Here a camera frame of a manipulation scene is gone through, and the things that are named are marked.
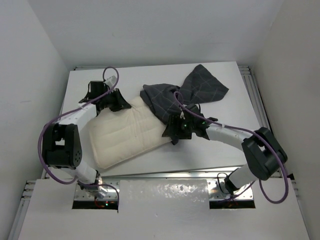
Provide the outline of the dark plaid pillowcase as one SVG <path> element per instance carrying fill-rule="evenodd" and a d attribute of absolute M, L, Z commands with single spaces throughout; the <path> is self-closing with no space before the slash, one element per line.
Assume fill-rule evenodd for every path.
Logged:
<path fill-rule="evenodd" d="M 183 111 L 178 103 L 203 117 L 200 104 L 218 102 L 228 91 L 229 88 L 199 64 L 185 78 L 182 86 L 167 83 L 145 84 L 140 91 L 140 97 L 166 127 L 170 115 Z"/>

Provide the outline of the cream pillow with bear print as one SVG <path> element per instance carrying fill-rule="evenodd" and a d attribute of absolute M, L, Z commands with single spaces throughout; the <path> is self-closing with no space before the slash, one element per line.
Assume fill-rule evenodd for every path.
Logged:
<path fill-rule="evenodd" d="M 141 97 L 133 98 L 131 108 L 112 112 L 104 109 L 88 123 L 88 135 L 95 163 L 110 168 L 166 143 L 166 126 L 152 113 Z"/>

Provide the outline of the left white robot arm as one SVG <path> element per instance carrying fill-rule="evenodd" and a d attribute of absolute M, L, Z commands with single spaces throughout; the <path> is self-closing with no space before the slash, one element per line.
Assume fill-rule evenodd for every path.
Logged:
<path fill-rule="evenodd" d="M 116 88 L 117 78 L 90 81 L 78 107 L 47 124 L 40 136 L 41 160 L 49 168 L 62 170 L 81 185 L 97 185 L 99 172 L 84 160 L 80 132 L 104 109 L 118 112 L 131 105 Z"/>

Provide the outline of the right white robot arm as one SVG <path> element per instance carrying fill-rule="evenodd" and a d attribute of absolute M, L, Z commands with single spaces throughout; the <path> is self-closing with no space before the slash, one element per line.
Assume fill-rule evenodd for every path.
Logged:
<path fill-rule="evenodd" d="M 278 170 L 283 174 L 287 172 L 287 154 L 268 128 L 261 127 L 253 131 L 223 125 L 216 118 L 205 118 L 198 106 L 191 104 L 183 107 L 180 113 L 169 116 L 162 135 L 172 140 L 190 140 L 193 134 L 224 143 L 244 153 L 246 164 L 224 179 L 222 190 L 226 194 L 231 195 L 254 181 L 266 181 Z"/>

